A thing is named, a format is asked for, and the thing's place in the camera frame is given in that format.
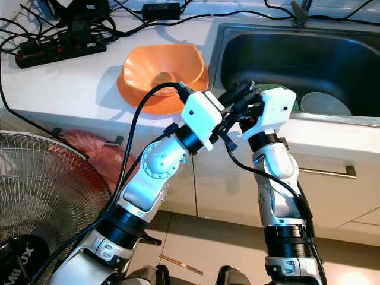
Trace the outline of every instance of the electric fan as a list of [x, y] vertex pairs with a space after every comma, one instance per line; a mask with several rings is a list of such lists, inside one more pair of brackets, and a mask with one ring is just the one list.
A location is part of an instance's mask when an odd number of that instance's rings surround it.
[[[37, 135], [0, 131], [0, 284], [25, 284], [108, 199], [104, 180], [78, 152]], [[38, 284], [48, 282], [71, 249]]]

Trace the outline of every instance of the faucet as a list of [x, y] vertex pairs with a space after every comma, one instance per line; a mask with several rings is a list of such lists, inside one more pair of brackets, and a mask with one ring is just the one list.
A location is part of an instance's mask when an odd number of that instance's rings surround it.
[[306, 20], [308, 19], [309, 10], [313, 0], [302, 0], [301, 6], [296, 1], [292, 1], [290, 5], [293, 8], [294, 16], [294, 26], [304, 27], [306, 26]]

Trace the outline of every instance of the stainless steel sink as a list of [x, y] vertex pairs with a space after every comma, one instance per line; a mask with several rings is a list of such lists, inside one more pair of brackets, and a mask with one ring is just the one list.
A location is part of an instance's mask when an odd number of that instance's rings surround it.
[[293, 118], [380, 126], [380, 34], [222, 24], [210, 62], [216, 96], [244, 78], [341, 100], [353, 116], [297, 112]]

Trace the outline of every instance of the cabinet handle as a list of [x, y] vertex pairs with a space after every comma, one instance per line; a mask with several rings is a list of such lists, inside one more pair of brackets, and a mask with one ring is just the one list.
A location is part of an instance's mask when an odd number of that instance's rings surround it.
[[314, 174], [320, 174], [320, 175], [329, 175], [329, 176], [335, 176], [335, 177], [342, 177], [342, 178], [349, 178], [349, 179], [357, 179], [355, 167], [351, 165], [346, 166], [346, 172], [333, 172], [333, 171], [324, 171], [324, 170], [318, 170], [318, 169], [310, 169], [310, 168], [299, 168], [299, 171], [306, 172], [306, 173], [314, 173]]

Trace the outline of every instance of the orange plastic bowl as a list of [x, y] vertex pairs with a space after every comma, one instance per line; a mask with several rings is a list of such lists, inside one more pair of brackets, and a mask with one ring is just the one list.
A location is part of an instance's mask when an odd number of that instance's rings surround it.
[[[124, 100], [137, 107], [153, 87], [168, 81], [183, 81], [195, 91], [208, 88], [207, 68], [194, 45], [155, 45], [134, 49], [123, 65], [117, 85]], [[142, 110], [168, 115], [182, 109], [183, 103], [177, 91], [168, 87], [151, 97]]]

